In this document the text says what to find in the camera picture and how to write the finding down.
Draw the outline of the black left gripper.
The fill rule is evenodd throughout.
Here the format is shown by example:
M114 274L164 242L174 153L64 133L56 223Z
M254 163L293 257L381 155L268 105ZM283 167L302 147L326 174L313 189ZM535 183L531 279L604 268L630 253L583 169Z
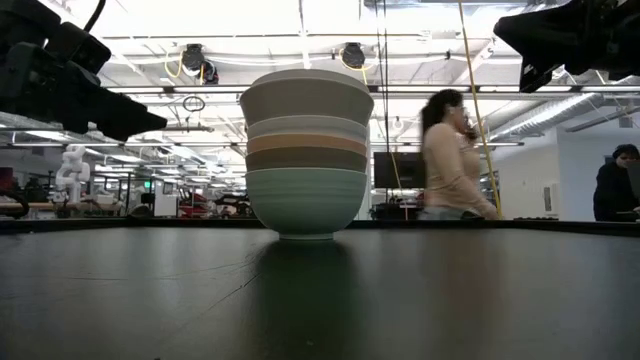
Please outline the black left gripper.
M34 44L21 42L0 55L0 112L85 133L92 96L100 88L96 75ZM105 90L98 96L97 128L106 137L127 141L166 126L164 117L124 94Z

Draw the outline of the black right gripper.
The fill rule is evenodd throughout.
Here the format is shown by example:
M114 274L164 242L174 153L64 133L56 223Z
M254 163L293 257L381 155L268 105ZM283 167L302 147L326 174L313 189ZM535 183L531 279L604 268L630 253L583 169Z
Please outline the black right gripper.
M571 17L578 10L576 21ZM519 91L533 93L560 65L572 75L605 71L609 80L640 76L640 0L572 0L501 17L494 34L522 57Z

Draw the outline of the orange bowl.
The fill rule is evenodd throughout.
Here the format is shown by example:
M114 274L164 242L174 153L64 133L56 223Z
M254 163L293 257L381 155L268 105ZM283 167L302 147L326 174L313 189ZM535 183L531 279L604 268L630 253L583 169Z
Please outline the orange bowl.
M366 144L343 137L318 134L274 134L258 136L247 142L249 154L279 148L314 147L351 151L360 155L367 152Z

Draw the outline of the dark brown bowl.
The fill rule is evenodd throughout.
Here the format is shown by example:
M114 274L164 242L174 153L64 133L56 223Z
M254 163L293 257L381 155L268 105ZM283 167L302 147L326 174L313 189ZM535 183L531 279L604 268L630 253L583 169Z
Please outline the dark brown bowl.
M367 156L336 148L291 147L248 154L248 171L272 168L329 168L365 172Z

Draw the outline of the person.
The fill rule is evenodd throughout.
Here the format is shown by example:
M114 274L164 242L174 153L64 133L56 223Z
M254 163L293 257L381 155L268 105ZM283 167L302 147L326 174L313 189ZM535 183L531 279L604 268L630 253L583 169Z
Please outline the person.
M425 163L422 220L498 220L500 215L479 188L478 134L468 123L463 95L444 89L421 110Z
M612 158L599 168L596 176L594 218L599 222L633 223L640 211L640 201L634 195L628 165L640 160L640 151L633 144L621 144Z

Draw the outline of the black monitor screen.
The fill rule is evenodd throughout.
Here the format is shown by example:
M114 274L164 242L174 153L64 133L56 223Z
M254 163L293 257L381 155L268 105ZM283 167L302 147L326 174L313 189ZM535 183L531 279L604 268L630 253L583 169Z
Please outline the black monitor screen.
M419 189L426 184L425 162L419 152L375 152L373 160L376 188Z

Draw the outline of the mint green bowl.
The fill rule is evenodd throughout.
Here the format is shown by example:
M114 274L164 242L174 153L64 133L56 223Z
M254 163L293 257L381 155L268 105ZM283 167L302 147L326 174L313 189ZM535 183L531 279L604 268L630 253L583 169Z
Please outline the mint green bowl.
M246 173L257 219L287 240L325 240L358 215L368 183L363 172L274 168Z

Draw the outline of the silver ceiling duct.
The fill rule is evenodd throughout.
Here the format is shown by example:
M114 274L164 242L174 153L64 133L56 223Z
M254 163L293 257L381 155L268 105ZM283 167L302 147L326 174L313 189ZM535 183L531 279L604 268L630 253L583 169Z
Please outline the silver ceiling duct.
M548 101L492 130L489 141L504 141L511 137L545 131L578 115L596 110L604 104L606 94L631 93L631 90L625 90L625 87L640 92L640 77L628 76L604 85L575 86L576 92L571 91L570 97Z

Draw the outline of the white wall box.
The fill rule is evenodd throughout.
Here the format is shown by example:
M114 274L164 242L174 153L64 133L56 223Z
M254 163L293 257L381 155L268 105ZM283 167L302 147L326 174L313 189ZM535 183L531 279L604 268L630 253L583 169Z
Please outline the white wall box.
M558 216L559 215L559 184L547 183L542 186L543 193L543 205L546 215Z

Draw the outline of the black table frame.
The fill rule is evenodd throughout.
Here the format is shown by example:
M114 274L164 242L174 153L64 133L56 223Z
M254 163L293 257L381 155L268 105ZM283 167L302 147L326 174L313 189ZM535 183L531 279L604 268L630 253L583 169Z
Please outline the black table frame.
M262 229L264 225L256 219L140 219L127 217L6 220L0 221L0 235L128 227ZM357 220L351 222L347 228L349 230L520 229L640 238L640 223L570 222L557 220Z

